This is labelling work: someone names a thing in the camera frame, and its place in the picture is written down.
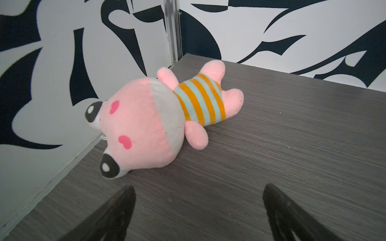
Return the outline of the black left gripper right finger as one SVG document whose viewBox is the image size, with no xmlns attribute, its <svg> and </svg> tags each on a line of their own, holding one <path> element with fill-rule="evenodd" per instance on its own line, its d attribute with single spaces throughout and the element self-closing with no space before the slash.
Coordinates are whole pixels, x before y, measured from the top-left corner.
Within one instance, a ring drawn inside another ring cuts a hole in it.
<svg viewBox="0 0 386 241">
<path fill-rule="evenodd" d="M 342 240 L 274 184 L 265 186 L 262 199 L 275 241 Z"/>
</svg>

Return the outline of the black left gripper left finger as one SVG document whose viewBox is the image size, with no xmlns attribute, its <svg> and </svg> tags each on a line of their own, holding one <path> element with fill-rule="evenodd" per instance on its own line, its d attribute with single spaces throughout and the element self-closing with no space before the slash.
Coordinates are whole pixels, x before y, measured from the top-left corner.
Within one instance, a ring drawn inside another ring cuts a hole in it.
<svg viewBox="0 0 386 241">
<path fill-rule="evenodd" d="M 123 241 L 135 204 L 135 189 L 132 185 L 126 185 L 60 240 Z"/>
</svg>

